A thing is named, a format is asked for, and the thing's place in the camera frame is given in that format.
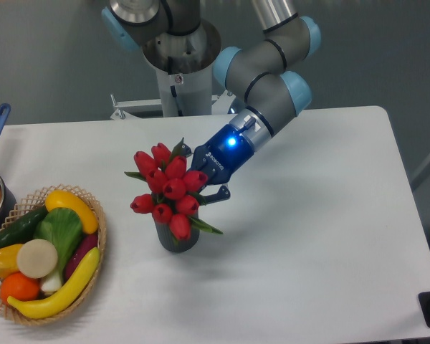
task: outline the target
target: yellow banana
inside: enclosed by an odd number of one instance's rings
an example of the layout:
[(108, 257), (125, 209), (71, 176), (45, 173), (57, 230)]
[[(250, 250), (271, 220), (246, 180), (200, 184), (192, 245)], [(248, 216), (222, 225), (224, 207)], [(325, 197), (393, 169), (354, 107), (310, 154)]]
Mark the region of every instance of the yellow banana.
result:
[(19, 301), (8, 296), (8, 303), (31, 319), (51, 317), (69, 307), (87, 286), (99, 265), (100, 253), (97, 247), (91, 249), (82, 259), (72, 276), (61, 289), (43, 300)]

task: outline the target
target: gray wall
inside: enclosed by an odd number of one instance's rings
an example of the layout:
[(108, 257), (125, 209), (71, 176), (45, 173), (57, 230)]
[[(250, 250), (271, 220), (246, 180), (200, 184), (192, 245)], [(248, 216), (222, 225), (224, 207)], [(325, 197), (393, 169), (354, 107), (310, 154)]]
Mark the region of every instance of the gray wall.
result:
[[(249, 2), (201, 2), (224, 47), (262, 38)], [(141, 53), (118, 49), (102, 25), (105, 3), (0, 1), (0, 103), (13, 107), (9, 124), (107, 120), (111, 92), (118, 101), (158, 97)], [(384, 107), (410, 174), (430, 151), (430, 0), (295, 4), (322, 31), (320, 51), (295, 68), (312, 88), (311, 108)], [(414, 196), (430, 238), (430, 179)]]

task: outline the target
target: yellow squash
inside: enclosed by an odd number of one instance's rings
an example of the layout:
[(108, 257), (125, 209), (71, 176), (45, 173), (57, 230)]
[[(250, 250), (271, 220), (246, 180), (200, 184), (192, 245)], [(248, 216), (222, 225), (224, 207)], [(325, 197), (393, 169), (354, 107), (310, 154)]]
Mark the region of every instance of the yellow squash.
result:
[(99, 227), (97, 218), (90, 207), (78, 196), (69, 191), (54, 190), (48, 195), (44, 205), (48, 211), (56, 208), (69, 208), (73, 210), (80, 217), (83, 224), (83, 232), (86, 234), (95, 233)]

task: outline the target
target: dark vase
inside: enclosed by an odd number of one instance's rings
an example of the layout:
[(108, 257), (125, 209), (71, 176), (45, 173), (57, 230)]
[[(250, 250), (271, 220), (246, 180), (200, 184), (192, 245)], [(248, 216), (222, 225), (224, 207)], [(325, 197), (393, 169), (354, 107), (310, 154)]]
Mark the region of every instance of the dark vase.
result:
[(181, 253), (188, 251), (199, 239), (199, 230), (191, 227), (191, 235), (188, 240), (176, 240), (167, 224), (159, 224), (155, 221), (156, 231), (161, 245), (170, 252)]

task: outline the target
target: red tulip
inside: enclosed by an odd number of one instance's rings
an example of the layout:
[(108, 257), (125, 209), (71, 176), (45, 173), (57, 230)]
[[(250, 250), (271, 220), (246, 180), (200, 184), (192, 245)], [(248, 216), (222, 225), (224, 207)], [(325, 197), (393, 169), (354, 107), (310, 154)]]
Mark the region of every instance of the red tulip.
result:
[(184, 156), (176, 156), (166, 167), (166, 176), (169, 179), (181, 179), (186, 172), (186, 158)]
[(181, 199), (186, 194), (185, 183), (181, 179), (171, 179), (163, 186), (164, 196), (168, 199)]
[(134, 155), (134, 161), (137, 165), (138, 171), (146, 176), (152, 170), (156, 170), (158, 167), (156, 166), (155, 159), (151, 158), (147, 153), (138, 151)]
[(151, 153), (153, 154), (156, 165), (158, 165), (158, 167), (161, 167), (163, 165), (163, 161), (166, 165), (169, 163), (171, 151), (163, 143), (160, 142), (158, 143), (158, 145), (153, 146), (151, 148)]
[(166, 175), (161, 170), (152, 170), (146, 175), (146, 182), (150, 190), (155, 194), (163, 192), (163, 186), (167, 180)]
[(209, 177), (200, 171), (188, 171), (183, 177), (186, 190), (190, 192), (197, 192), (199, 189), (207, 183)]
[(155, 203), (149, 193), (145, 193), (142, 196), (137, 196), (134, 201), (130, 204), (132, 210), (139, 214), (148, 214), (153, 211)]
[(183, 215), (194, 215), (199, 209), (198, 201), (190, 195), (185, 195), (175, 203), (177, 212)]
[(172, 209), (167, 204), (158, 204), (153, 209), (151, 216), (160, 224), (168, 224), (172, 218)]
[(178, 240), (188, 240), (191, 236), (191, 224), (186, 215), (173, 215), (169, 227)]

